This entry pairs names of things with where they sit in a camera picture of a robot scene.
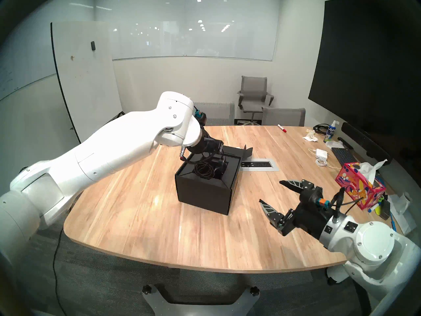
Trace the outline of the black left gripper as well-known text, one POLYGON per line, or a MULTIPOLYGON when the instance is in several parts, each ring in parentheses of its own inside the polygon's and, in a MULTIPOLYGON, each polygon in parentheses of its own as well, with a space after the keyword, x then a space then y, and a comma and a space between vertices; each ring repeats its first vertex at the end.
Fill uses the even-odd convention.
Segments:
MULTIPOLYGON (((189 152, 192 154, 209 153, 210 155, 223 153, 223 141, 212 138, 208 132, 201 128, 201 137, 194 146, 189 146, 189 152)), ((224 173, 227 168, 226 157, 220 157, 216 161, 216 173, 224 173)))

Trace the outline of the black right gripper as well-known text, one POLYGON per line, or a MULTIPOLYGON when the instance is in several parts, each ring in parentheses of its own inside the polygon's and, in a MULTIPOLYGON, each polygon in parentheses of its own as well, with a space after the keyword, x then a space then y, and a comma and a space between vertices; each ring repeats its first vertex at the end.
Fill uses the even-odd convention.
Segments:
POLYGON ((299 204, 284 215, 260 199, 260 206, 270 224, 277 226, 282 236, 299 228, 313 238, 320 239, 326 224, 335 214, 331 203, 323 198, 322 188, 307 180, 281 180, 279 183, 299 194, 299 204))

